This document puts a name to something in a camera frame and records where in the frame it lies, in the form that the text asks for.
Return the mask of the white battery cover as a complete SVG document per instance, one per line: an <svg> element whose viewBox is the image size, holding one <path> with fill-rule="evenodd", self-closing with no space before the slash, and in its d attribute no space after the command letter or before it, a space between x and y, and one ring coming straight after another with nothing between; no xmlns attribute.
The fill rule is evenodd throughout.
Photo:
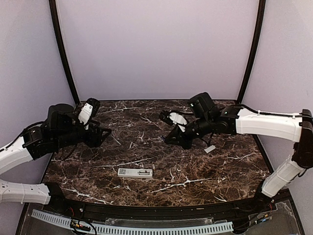
<svg viewBox="0 0 313 235"><path fill-rule="evenodd" d="M213 151L215 149L216 149L216 147L214 145L211 145L211 146L207 147L206 149L204 149L204 151L206 153L210 153L211 151Z"/></svg>

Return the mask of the white remote control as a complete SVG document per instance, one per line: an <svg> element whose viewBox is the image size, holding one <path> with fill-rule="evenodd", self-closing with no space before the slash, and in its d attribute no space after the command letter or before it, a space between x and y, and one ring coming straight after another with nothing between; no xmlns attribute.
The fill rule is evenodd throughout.
<svg viewBox="0 0 313 235"><path fill-rule="evenodd" d="M153 170L152 169L119 168L117 172L117 176L122 177L122 178L150 179L153 177Z"/></svg>

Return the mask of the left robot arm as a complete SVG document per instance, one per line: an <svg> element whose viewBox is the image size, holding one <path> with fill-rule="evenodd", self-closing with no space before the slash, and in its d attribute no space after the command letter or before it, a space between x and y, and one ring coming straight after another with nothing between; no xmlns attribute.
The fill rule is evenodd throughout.
<svg viewBox="0 0 313 235"><path fill-rule="evenodd" d="M47 119L36 122L0 150L0 172L5 173L23 163L35 161L47 154L57 153L68 146L84 143L90 148L100 147L111 134L93 120L99 102L89 100L79 114L69 104L56 104L48 109ZM0 201L50 205L58 213L66 213L69 203L57 183L22 184L2 180Z"/></svg>

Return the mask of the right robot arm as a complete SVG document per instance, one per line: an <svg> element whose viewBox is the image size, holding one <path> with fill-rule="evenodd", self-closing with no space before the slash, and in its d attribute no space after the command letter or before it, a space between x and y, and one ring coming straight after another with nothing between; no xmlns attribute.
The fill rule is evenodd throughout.
<svg viewBox="0 0 313 235"><path fill-rule="evenodd" d="M300 113L269 113L256 111L246 105L229 105L219 109L207 92L188 100L189 122L184 112L162 111L160 120L174 129L164 138L166 144L190 149L194 139L203 139L207 134L262 135L290 140L294 143L293 154L270 175L250 200L250 209L261 212L286 184L313 166L313 117L310 110Z"/></svg>

